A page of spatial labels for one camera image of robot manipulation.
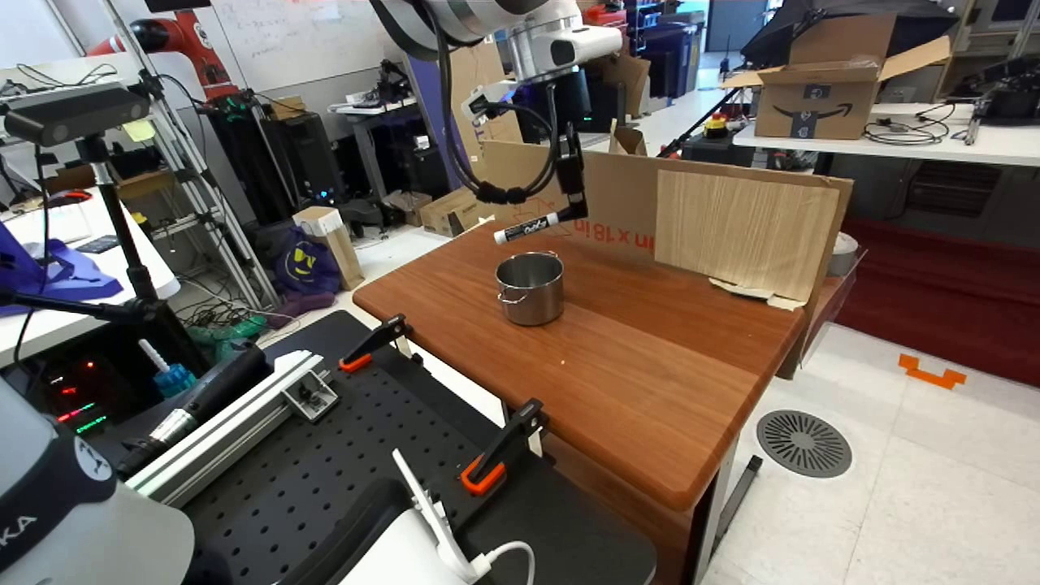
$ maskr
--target orange object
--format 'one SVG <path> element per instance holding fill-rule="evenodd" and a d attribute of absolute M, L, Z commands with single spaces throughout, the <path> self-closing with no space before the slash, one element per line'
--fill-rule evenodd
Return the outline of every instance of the orange object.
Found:
<path fill-rule="evenodd" d="M 479 459 L 468 461 L 458 476 L 458 483 L 470 493 L 470 498 L 485 498 L 488 490 L 494 490 L 502 477 L 505 477 L 505 466 L 498 461 L 485 477 L 470 480 L 470 471 L 479 466 Z"/>
<path fill-rule="evenodd" d="M 364 372 L 364 367 L 369 367 L 369 354 L 361 354 L 361 359 L 354 359 L 354 361 L 339 361 L 339 372 L 342 372 L 342 375 L 358 375 L 358 372 Z"/>
<path fill-rule="evenodd" d="M 899 367 L 906 372 L 906 377 L 937 385 L 942 391 L 951 391 L 967 379 L 960 372 L 950 372 L 950 367 L 942 375 L 929 375 L 919 367 L 919 359 L 913 359 L 913 354 L 899 354 Z"/>

